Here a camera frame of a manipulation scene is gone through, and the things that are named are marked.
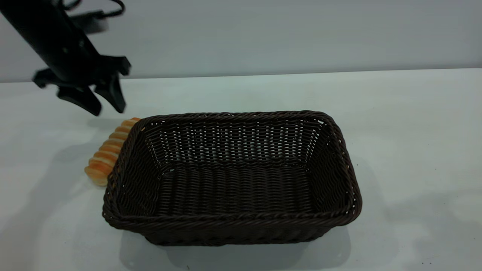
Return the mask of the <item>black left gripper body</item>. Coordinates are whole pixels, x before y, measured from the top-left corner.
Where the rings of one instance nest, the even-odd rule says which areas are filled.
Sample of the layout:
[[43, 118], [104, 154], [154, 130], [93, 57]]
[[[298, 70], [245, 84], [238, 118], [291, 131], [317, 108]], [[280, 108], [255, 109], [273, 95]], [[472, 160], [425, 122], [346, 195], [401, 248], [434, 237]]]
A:
[[128, 75], [131, 64], [125, 56], [101, 55], [79, 29], [48, 30], [42, 26], [23, 27], [23, 38], [47, 65], [32, 80], [41, 88], [48, 84], [88, 87], [105, 76]]

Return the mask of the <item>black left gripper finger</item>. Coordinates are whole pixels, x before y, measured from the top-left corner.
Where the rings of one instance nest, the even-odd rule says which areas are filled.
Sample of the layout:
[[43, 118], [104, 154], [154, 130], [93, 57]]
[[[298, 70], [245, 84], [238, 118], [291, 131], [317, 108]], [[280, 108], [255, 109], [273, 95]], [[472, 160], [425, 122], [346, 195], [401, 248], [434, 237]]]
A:
[[105, 100], [113, 106], [116, 112], [125, 112], [126, 101], [122, 94], [118, 73], [101, 78], [95, 84], [95, 92], [105, 98]]
[[102, 105], [89, 87], [58, 87], [57, 97], [99, 116]]

